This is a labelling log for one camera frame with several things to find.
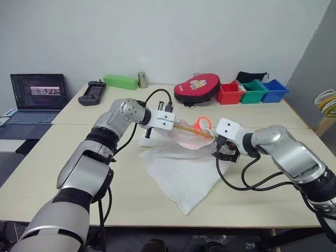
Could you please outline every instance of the red pouch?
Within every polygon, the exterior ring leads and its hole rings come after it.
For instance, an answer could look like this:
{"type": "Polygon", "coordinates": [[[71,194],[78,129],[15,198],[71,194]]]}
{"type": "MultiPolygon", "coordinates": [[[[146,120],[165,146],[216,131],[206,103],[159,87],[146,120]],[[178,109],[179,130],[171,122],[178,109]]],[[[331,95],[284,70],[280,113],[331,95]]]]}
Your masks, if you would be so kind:
{"type": "Polygon", "coordinates": [[[195,103],[210,100],[221,87],[219,77],[213,73],[197,75],[174,87],[176,100],[192,107],[195,103]]]}

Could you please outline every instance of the green bin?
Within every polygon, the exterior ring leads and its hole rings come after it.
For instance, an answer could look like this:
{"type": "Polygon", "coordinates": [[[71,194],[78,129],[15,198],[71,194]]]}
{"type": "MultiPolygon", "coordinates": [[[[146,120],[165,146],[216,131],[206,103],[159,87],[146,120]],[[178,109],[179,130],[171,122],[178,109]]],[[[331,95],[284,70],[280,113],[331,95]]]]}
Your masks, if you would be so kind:
{"type": "Polygon", "coordinates": [[[260,83],[259,80],[253,80],[250,83],[241,84],[245,89],[245,94],[241,97],[240,102],[247,103],[260,103],[264,94],[267,93],[267,89],[260,83]]]}

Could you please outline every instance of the laptop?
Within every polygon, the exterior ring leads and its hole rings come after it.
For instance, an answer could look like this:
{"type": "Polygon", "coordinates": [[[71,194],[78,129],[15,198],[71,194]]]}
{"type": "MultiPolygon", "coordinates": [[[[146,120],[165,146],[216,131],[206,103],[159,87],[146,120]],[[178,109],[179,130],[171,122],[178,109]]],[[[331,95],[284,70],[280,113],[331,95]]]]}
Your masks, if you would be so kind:
{"type": "Polygon", "coordinates": [[[10,75],[17,112],[0,129],[0,139],[40,139],[68,103],[62,74],[10,75]]]}

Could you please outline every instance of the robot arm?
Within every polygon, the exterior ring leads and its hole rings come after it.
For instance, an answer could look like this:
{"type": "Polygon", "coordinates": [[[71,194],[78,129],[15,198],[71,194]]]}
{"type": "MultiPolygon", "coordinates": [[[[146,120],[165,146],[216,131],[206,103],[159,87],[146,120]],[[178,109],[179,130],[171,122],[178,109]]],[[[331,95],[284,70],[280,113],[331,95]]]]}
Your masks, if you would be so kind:
{"type": "Polygon", "coordinates": [[[59,173],[57,195],[38,211],[11,251],[82,251],[90,204],[102,199],[110,186],[113,170],[109,163],[128,126],[138,123],[145,129],[171,130],[174,119],[173,113],[146,108],[141,101],[114,101],[59,173]]]}
{"type": "Polygon", "coordinates": [[[336,176],[313,151],[278,125],[251,133],[240,124],[222,118],[216,132],[222,138],[221,143],[234,143],[240,154],[271,155],[278,168],[315,208],[321,226],[336,244],[336,176]]]}

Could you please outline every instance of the blue bin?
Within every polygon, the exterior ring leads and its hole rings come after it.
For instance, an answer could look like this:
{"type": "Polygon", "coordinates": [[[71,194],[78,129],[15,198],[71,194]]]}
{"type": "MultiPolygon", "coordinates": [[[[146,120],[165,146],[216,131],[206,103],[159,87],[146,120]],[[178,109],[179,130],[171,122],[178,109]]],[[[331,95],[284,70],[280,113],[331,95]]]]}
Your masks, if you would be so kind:
{"type": "Polygon", "coordinates": [[[268,83],[261,83],[267,90],[261,101],[263,103],[280,102],[289,89],[282,85],[278,80],[274,79],[268,83]]]}

